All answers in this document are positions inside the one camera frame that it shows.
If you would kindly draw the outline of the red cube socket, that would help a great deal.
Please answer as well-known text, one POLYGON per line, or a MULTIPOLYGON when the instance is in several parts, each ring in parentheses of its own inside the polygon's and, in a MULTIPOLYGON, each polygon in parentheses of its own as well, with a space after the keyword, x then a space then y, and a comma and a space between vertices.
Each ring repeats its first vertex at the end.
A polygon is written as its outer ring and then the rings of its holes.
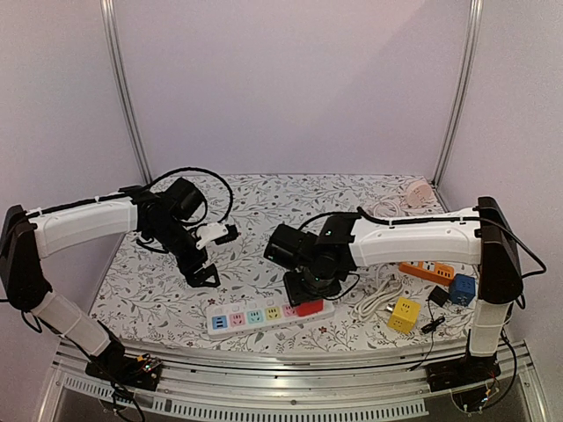
POLYGON ((296 314, 299 317, 307 317, 315 315, 324 309, 324 300, 319 299, 311 302, 304 302, 295 307, 296 314))

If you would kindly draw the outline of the white multicolour power strip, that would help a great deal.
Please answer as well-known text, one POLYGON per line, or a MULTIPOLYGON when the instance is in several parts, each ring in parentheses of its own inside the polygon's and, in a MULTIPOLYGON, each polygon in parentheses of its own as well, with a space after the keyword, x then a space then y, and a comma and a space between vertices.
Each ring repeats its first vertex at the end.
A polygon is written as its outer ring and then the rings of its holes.
POLYGON ((211 306, 206 310, 206 326, 211 339, 224 339, 324 320, 334 313, 334 306, 323 302, 318 312, 299 316, 284 299, 270 298, 211 306))

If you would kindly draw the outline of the yellow cube socket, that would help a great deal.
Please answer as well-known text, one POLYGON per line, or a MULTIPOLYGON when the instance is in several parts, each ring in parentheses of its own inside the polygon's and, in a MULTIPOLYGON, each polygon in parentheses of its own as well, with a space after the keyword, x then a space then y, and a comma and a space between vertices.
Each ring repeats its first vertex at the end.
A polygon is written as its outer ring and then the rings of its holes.
POLYGON ((419 314, 419 303, 399 297, 387 322, 387 327, 403 334, 409 334, 416 325, 419 314))

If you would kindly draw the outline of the pink round power socket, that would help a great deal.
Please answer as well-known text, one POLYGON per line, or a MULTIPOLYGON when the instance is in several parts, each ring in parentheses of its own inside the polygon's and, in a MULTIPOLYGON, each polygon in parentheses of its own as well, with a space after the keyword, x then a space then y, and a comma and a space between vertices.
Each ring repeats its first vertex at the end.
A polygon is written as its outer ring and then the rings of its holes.
POLYGON ((405 201, 409 207, 422 207, 433 197, 432 186, 423 180, 412 182, 405 190, 405 201))

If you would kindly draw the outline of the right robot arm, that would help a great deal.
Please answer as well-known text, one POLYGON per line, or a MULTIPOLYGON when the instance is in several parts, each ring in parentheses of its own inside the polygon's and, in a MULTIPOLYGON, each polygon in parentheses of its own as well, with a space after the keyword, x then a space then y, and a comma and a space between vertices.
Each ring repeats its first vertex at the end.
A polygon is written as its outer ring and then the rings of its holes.
POLYGON ((480 197, 475 207, 441 215, 376 218, 359 207, 321 216, 325 222, 317 234, 278 225, 264 251, 265 259, 285 269, 292 305, 335 296, 341 282, 359 268, 406 261, 476 266, 472 327, 464 356, 452 365, 463 383, 475 382, 488 370, 524 279, 519 252, 525 245, 494 198, 480 197))

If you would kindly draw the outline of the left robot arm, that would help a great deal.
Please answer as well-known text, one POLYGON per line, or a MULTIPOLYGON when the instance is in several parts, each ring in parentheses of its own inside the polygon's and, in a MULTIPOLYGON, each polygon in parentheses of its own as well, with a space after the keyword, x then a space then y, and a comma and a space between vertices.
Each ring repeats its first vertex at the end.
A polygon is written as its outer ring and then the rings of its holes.
POLYGON ((11 207, 1 235, 1 281, 6 300, 78 345, 111 381, 124 381, 131 365, 122 343, 53 289, 41 261, 91 240, 137 232, 146 241, 158 241, 164 252, 176 258, 189 286, 216 287, 219 279, 216 268, 207 263, 206 246, 219 243, 230 229, 222 221, 201 225, 188 221, 205 202, 193 183, 179 178, 159 193, 131 186, 45 210, 11 207))

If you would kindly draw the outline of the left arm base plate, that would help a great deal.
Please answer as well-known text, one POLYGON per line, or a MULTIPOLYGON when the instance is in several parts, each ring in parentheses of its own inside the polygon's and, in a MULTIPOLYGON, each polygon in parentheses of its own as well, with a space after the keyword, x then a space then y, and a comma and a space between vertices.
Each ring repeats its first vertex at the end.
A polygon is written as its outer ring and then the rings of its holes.
POLYGON ((163 370, 163 361, 149 353, 136 357, 124 354, 92 357, 85 373, 115 384, 156 391, 163 370))

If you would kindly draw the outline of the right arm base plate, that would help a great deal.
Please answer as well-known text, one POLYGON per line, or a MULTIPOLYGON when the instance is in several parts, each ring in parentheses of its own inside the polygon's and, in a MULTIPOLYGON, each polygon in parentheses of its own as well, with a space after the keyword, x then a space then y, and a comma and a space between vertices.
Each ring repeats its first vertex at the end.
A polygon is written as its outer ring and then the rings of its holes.
POLYGON ((486 381, 499 376, 501 369, 494 357, 464 356, 428 364, 425 372, 430 390, 436 392, 486 381))

